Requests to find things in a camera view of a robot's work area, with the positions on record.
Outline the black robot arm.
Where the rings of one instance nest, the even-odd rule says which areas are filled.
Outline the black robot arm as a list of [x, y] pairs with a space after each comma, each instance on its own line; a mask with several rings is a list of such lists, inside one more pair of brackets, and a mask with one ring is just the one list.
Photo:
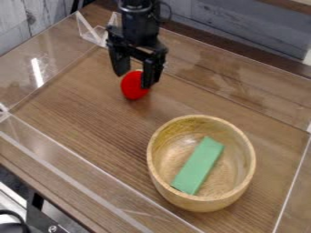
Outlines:
[[107, 46], [115, 74], [131, 69], [129, 60], [141, 61], [141, 88], [148, 89], [160, 79], [168, 48], [157, 39], [160, 0], [119, 0], [121, 26], [108, 25]]

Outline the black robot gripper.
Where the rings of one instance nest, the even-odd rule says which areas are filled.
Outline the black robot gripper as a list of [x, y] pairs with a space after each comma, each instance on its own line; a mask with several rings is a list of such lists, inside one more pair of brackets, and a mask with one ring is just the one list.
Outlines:
[[159, 14], [153, 8], [121, 9], [121, 26], [108, 25], [107, 46], [112, 68], [117, 76], [129, 71], [129, 58], [143, 61], [141, 88], [159, 81], [165, 63], [167, 47], [157, 39]]

